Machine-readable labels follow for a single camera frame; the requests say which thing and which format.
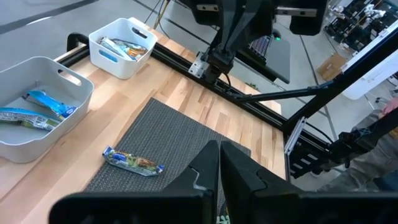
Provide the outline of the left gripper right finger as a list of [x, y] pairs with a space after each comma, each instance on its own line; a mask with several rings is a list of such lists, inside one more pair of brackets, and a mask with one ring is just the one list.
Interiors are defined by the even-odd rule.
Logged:
[[228, 141], [220, 171], [231, 224], [298, 224], [302, 191], [258, 164]]

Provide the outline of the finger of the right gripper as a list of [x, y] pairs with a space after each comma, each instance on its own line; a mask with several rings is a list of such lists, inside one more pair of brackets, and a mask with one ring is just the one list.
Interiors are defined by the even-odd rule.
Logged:
[[220, 49], [233, 50], [233, 44], [238, 37], [236, 29], [239, 22], [240, 0], [219, 0], [218, 6], [221, 10], [222, 36]]
[[237, 8], [228, 37], [228, 50], [236, 52], [254, 40], [271, 35], [273, 30], [274, 5], [271, 0], [246, 0], [246, 5]]

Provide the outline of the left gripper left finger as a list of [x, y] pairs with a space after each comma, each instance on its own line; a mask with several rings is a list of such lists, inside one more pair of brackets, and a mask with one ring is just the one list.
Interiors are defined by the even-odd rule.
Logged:
[[166, 224], [216, 224], [219, 146], [208, 141], [163, 192], [171, 194]]

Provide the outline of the white plastic bin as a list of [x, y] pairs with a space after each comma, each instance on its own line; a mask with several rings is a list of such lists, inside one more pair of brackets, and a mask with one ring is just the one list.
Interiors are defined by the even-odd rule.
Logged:
[[[130, 57], [127, 60], [123, 59], [98, 43], [102, 37], [123, 41], [130, 47], [133, 44], [142, 45], [147, 49], [147, 53], [138, 61]], [[122, 80], [131, 78], [146, 63], [158, 41], [157, 36], [134, 17], [116, 19], [92, 32], [88, 38], [91, 63]]]

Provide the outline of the white pillar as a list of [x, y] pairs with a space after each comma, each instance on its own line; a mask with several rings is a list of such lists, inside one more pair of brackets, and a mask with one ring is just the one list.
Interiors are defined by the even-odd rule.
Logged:
[[[392, 26], [382, 31], [370, 44], [365, 46], [354, 57], [347, 61], [341, 68], [343, 72], [347, 71], [355, 62], [357, 62], [365, 53], [372, 50], [380, 41], [384, 40], [390, 33], [398, 31], [398, 27], [392, 29]], [[395, 72], [398, 72], [398, 49], [390, 56], [370, 69], [359, 80], [350, 85], [342, 94], [350, 100], [358, 100], [375, 86], [387, 80]]]

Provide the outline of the silver granola bar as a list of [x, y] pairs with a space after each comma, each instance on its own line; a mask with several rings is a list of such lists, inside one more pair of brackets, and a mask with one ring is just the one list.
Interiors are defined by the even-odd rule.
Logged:
[[0, 108], [0, 122], [46, 131], [52, 131], [61, 123], [44, 114], [21, 108]]

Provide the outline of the backlit black keyboard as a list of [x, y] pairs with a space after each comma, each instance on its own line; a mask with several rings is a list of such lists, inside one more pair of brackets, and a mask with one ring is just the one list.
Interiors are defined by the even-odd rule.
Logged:
[[273, 40], [274, 37], [268, 35], [258, 38], [257, 40], [249, 44], [249, 50], [263, 60], [266, 60], [267, 51], [269, 50], [269, 47], [271, 46]]

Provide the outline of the pale grey plastic bin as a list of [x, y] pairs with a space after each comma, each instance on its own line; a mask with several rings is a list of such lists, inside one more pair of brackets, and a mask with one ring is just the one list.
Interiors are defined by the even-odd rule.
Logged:
[[50, 132], [0, 124], [0, 157], [15, 163], [34, 161], [69, 132], [88, 112], [94, 84], [47, 57], [32, 57], [0, 72], [0, 106], [49, 115], [49, 109], [22, 99], [29, 90], [44, 90], [63, 103], [76, 106], [77, 111]]

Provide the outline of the grey woven placemat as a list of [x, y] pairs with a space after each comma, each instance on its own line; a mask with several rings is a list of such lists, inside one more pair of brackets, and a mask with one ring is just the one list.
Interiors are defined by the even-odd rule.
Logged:
[[[151, 99], [116, 145], [116, 150], [148, 158], [164, 166], [159, 175], [144, 177], [104, 164], [87, 192], [99, 196], [91, 202], [100, 210], [90, 214], [94, 224], [166, 224], [172, 195], [163, 189], [178, 177], [208, 141], [220, 144], [227, 137], [182, 113]], [[217, 216], [224, 202], [218, 175]]]

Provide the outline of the black side desk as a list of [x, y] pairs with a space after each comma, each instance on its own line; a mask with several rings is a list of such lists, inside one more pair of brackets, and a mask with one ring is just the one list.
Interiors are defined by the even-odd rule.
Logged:
[[236, 53], [236, 58], [272, 82], [279, 79], [286, 84], [290, 83], [290, 44], [286, 40], [273, 40], [266, 60], [252, 53], [249, 44]]

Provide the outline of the black table clamp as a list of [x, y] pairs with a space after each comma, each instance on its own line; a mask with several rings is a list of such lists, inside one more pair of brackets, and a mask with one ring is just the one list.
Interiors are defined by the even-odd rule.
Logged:
[[89, 56], [89, 38], [81, 33], [72, 32], [67, 37], [67, 55], [81, 56], [83, 58]]

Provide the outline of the cluttered background workbench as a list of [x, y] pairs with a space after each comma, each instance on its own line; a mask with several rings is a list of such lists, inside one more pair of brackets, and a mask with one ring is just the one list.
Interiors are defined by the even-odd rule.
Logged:
[[398, 21], [398, 0], [331, 0], [324, 32], [342, 49], [359, 52]]

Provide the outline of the black aluminium table frame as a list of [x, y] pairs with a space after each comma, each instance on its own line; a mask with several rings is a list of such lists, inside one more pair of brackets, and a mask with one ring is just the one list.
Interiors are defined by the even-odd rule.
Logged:
[[[185, 80], [195, 86], [202, 86], [205, 91], [219, 95], [239, 107], [240, 110], [255, 116], [263, 123], [266, 123], [287, 137], [292, 135], [293, 123], [295, 121], [298, 121], [300, 118], [311, 117], [321, 107], [336, 97], [337, 94], [359, 80], [379, 62], [386, 59], [393, 52], [388, 48], [389, 44], [398, 40], [398, 34], [393, 33], [388, 35], [375, 48], [365, 53], [361, 59], [350, 66], [347, 71], [342, 71], [334, 79], [322, 85], [308, 87], [303, 90], [256, 95], [253, 92], [245, 92], [242, 89], [232, 86], [228, 78], [221, 78], [222, 75], [225, 75], [224, 73], [213, 83], [209, 83], [204, 78], [191, 74], [190, 69], [192, 67], [197, 68], [199, 60], [196, 58], [194, 62], [189, 61], [187, 58], [191, 54], [189, 51], [160, 34], [156, 34], [156, 36], [158, 41], [149, 59], [129, 79], [122, 80], [93, 65], [90, 60], [90, 54], [83, 58], [77, 55], [69, 57], [66, 53], [59, 60], [59, 63], [89, 80], [99, 81], [104, 77], [112, 79], [113, 84], [108, 91], [110, 95], [120, 95], [123, 91], [143, 94], [145, 90], [144, 84], [148, 84], [150, 91], [156, 91], [167, 82], [170, 82], [171, 76], [176, 74], [181, 80]], [[312, 95], [314, 98], [290, 118], [283, 117], [270, 107], [272, 100], [308, 95]]]

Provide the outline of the cardboard box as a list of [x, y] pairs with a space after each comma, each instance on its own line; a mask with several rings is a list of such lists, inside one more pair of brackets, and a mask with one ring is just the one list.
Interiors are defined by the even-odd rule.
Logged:
[[341, 73], [341, 68], [347, 59], [338, 53], [333, 53], [318, 68], [317, 73], [325, 80], [330, 81]]

